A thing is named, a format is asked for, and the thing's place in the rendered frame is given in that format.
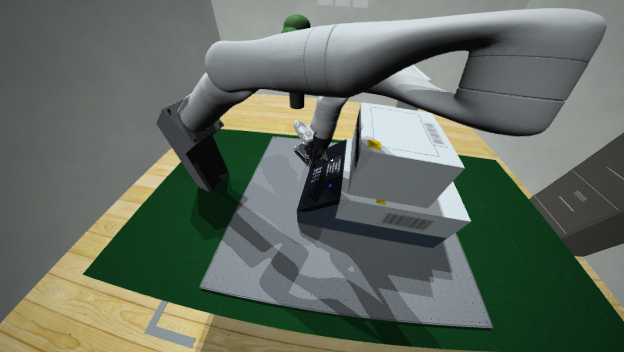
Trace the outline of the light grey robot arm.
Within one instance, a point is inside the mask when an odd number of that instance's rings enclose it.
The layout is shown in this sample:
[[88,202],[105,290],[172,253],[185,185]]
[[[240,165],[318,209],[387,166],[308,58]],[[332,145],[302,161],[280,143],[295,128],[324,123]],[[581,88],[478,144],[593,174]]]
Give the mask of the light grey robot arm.
[[[297,120],[293,126],[309,146],[314,136],[332,138],[344,104],[364,92],[485,132],[532,136],[551,125],[606,28],[606,20],[590,11],[542,8],[218,41],[207,51],[206,73],[177,113],[187,128],[202,132],[259,89],[319,96],[311,125]],[[412,66],[454,51],[469,52],[456,93],[436,87]]]

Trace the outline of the white benchtop thermal cycler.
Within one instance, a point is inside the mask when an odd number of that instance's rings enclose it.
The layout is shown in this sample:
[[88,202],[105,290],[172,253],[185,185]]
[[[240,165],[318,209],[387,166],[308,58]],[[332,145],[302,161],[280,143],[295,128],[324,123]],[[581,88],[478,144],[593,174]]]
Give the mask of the white benchtop thermal cycler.
[[471,222],[453,182],[465,167],[432,113],[361,103],[357,130],[309,169],[297,223],[434,248]]

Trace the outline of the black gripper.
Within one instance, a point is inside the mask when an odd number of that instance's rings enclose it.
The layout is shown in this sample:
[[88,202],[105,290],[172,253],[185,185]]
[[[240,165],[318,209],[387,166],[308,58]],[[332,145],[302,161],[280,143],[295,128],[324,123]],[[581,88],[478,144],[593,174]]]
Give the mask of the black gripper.
[[330,158],[329,157],[327,158],[326,153],[327,153],[327,147],[330,145],[332,138],[321,139],[321,138],[314,136],[312,144],[309,146],[305,145],[306,153],[307,155],[309,155],[308,167],[310,169],[315,168],[317,164],[330,161]]

